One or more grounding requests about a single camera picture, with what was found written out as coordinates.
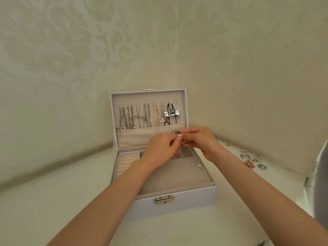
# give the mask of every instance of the left hand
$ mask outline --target left hand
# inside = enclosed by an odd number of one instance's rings
[[[148,142],[141,161],[150,163],[154,169],[164,165],[180,148],[181,136],[157,133]]]

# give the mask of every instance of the jewelry box lid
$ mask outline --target jewelry box lid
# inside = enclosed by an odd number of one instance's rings
[[[145,148],[156,133],[188,127],[186,89],[111,93],[116,150]]]

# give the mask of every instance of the gray sleeve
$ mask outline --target gray sleeve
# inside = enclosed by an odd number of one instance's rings
[[[314,217],[328,230],[328,140],[320,152],[314,185]]]

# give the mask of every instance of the silver bow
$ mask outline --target silver bow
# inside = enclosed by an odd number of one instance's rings
[[[180,112],[178,110],[175,111],[175,113],[172,112],[164,112],[165,119],[169,119],[171,116],[176,116],[177,118],[180,118]]]

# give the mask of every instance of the forearm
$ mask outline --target forearm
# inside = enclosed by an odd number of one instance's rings
[[[226,150],[214,164],[241,197],[276,246],[328,245],[328,232],[293,201]]]
[[[152,170],[147,162],[135,161],[76,215],[48,246],[107,246]]]

